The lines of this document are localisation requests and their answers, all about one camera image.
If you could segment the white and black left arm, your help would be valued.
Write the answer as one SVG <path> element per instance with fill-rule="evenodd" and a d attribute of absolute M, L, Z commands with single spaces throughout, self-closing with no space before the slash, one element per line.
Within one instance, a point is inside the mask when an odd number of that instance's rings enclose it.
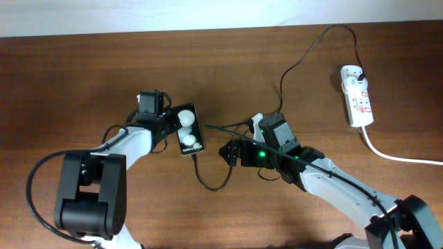
<path fill-rule="evenodd" d="M 54 210 L 56 228 L 94 248 L 142 248 L 125 225 L 127 170 L 176 131 L 167 93 L 142 92 L 139 106 L 101 146 L 66 153 Z"/>

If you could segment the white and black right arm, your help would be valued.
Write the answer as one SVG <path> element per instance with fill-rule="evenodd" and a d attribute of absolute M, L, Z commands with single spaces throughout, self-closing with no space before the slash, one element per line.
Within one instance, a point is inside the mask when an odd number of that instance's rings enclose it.
<path fill-rule="evenodd" d="M 276 170 L 288 184 L 317 196 L 364 229 L 337 248 L 441 248 L 442 229 L 429 206 L 415 195 L 398 199 L 350 176 L 324 153 L 301 146 L 281 113 L 248 121 L 253 137 L 235 134 L 219 149 L 230 166 Z"/>

